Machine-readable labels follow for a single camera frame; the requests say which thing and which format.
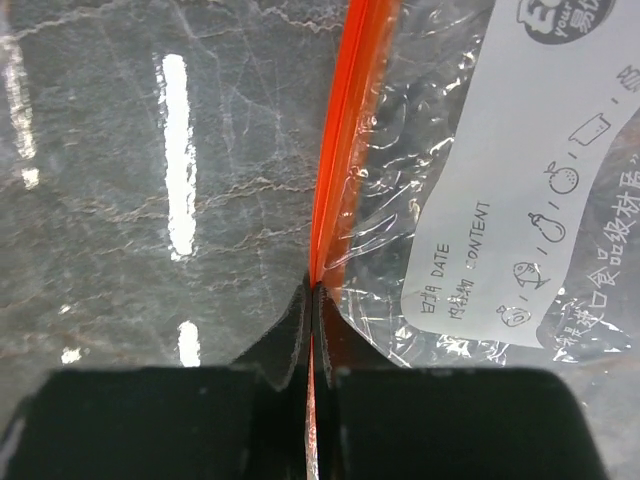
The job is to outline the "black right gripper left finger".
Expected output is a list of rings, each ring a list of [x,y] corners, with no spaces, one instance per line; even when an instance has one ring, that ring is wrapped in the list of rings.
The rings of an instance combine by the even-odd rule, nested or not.
[[[1,438],[5,479],[302,479],[311,290],[228,365],[59,370]]]

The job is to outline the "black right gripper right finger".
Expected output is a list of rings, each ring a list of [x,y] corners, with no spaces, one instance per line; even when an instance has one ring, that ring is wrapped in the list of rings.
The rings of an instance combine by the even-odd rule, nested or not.
[[[639,363],[403,369],[312,292],[322,479],[635,479]]]

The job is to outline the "clear orange-zipper zip bag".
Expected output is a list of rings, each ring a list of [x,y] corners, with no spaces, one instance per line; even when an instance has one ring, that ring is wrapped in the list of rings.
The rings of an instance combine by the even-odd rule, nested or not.
[[[639,475],[639,5],[399,1],[323,165],[322,282],[384,364],[529,367]]]

